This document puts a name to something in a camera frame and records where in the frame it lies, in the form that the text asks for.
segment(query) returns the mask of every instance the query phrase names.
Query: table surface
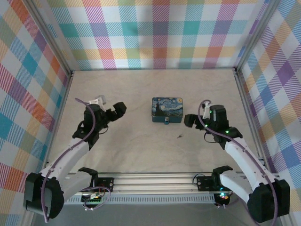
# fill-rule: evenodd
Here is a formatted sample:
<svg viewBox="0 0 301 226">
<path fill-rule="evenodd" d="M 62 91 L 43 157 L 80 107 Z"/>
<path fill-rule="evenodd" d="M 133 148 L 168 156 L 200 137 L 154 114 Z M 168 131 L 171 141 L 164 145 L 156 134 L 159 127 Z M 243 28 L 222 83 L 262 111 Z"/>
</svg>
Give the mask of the table surface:
<svg viewBox="0 0 301 226">
<path fill-rule="evenodd" d="M 74 98 L 88 101 L 98 95 L 106 96 L 106 109 L 122 101 L 127 112 L 109 124 L 108 132 L 100 135 L 72 171 L 89 167 L 98 172 L 211 172 L 223 165 L 240 171 L 219 144 L 203 140 L 204 131 L 185 127 L 183 120 L 180 124 L 153 123 L 153 97 L 181 97 L 184 114 L 197 114 L 204 99 L 224 105 L 230 126 L 239 129 L 257 155 L 230 69 L 80 71 L 74 74 L 50 161 L 68 145 L 83 120 L 85 107 Z"/>
</svg>

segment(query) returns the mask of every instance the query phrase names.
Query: colorful plaid pattern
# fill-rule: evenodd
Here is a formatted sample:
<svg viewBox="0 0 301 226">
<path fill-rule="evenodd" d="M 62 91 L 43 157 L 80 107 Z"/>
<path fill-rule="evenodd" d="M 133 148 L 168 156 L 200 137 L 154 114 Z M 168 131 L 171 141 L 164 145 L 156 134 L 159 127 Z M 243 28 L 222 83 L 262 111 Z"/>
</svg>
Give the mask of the colorful plaid pattern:
<svg viewBox="0 0 301 226">
<path fill-rule="evenodd" d="M 301 0 L 281 1 L 242 77 L 269 164 L 290 184 L 301 224 Z"/>
<path fill-rule="evenodd" d="M 0 225 L 16 226 L 41 170 L 67 76 L 21 0 L 0 0 Z"/>
<path fill-rule="evenodd" d="M 267 0 L 48 0 L 81 70 L 232 67 Z M 57 37 L 53 24 L 49 28 Z"/>
</svg>

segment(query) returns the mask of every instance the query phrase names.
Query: starry night tin box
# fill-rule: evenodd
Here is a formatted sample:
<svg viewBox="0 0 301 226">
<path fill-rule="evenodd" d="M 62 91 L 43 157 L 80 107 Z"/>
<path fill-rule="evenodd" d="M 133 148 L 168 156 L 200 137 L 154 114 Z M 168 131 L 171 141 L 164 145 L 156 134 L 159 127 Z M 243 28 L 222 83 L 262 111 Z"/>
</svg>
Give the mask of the starry night tin box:
<svg viewBox="0 0 301 226">
<path fill-rule="evenodd" d="M 180 123 L 183 117 L 183 99 L 179 97 L 154 97 L 151 116 L 153 122 Z"/>
</svg>

